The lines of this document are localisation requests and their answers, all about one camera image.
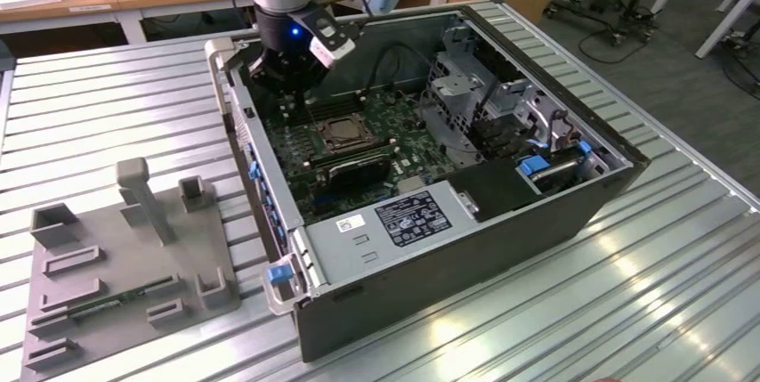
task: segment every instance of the metal rail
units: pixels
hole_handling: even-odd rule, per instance
[[[267,258],[202,61],[209,37],[25,59],[0,95],[0,381],[21,372],[31,209],[118,202],[110,166],[135,156],[154,191],[190,174],[215,182],[245,303],[57,380],[757,378],[757,197],[509,7],[473,7],[654,159],[578,237],[306,364],[293,320],[262,294]]]

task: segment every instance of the motherboard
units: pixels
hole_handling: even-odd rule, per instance
[[[419,100],[399,90],[349,94],[266,120],[307,224],[414,191],[455,170],[419,115]]]

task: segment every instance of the cable on floor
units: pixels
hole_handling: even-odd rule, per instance
[[[594,38],[598,37],[601,34],[606,33],[609,30],[605,28],[602,30],[598,30],[597,32],[593,32],[585,39],[582,39],[579,41],[579,51],[583,53],[583,55],[586,55],[590,59],[593,59],[594,61],[602,63],[602,64],[621,64],[623,63],[626,60],[629,60],[637,53],[639,53],[645,47],[649,45],[649,42],[645,42],[641,46],[637,47],[637,49],[630,52],[627,55],[625,55],[621,59],[618,60],[603,60],[599,57],[595,57],[594,55],[591,55],[589,53],[589,51],[586,50],[586,48],[583,48],[583,44],[586,44],[586,42]]]
[[[754,73],[754,71],[750,69],[750,67],[745,64],[742,59],[739,57],[737,57],[737,54],[734,53],[734,51],[729,48],[726,48],[726,51],[733,56],[733,59],[738,62],[738,64],[742,66],[745,72],[753,77],[753,79],[755,80],[755,83],[758,84],[760,82],[760,81],[758,81],[758,75]],[[745,85],[742,85],[741,82],[733,77],[733,74],[731,74],[730,69],[729,69],[729,64],[726,62],[722,62],[722,70],[723,70],[723,75],[726,76],[726,79],[729,79],[729,81],[734,84],[734,86],[737,88],[739,88],[750,97],[753,97],[754,99],[760,101],[760,95],[758,95],[753,90],[747,89],[745,87]]]

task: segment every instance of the metal bracket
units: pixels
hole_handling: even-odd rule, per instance
[[[294,265],[293,262],[295,259],[297,255],[291,253],[283,256],[278,261],[267,264],[265,268],[262,268],[261,276],[262,276],[262,285],[265,286],[266,302],[270,307],[270,311],[273,311],[275,315],[286,315],[291,313],[294,311],[294,305],[309,297],[307,293],[305,293],[307,291],[306,286],[299,285],[301,288],[295,289],[295,291],[301,291],[302,293],[295,297],[293,297],[291,299],[283,300],[279,290],[275,288],[275,286],[273,286],[273,283],[267,278],[267,271],[271,268],[277,268],[286,264],[291,265],[291,267],[294,268],[294,272],[297,272],[297,266]],[[299,276],[294,277],[291,282],[299,284]]]

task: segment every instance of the green circuit board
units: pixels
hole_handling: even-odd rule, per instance
[[[298,125],[282,116],[266,120],[267,136],[307,224],[395,197],[399,195],[397,184],[406,179],[419,176],[425,184],[431,184],[455,170],[439,143],[421,124],[417,107],[418,102],[411,97],[383,92],[369,95],[358,111],[346,113],[343,110],[337,117],[309,114],[310,122]],[[337,143],[346,145],[345,148],[337,150],[333,147]],[[325,184],[329,169],[370,158],[390,161],[386,178],[350,191],[326,193],[321,184]]]

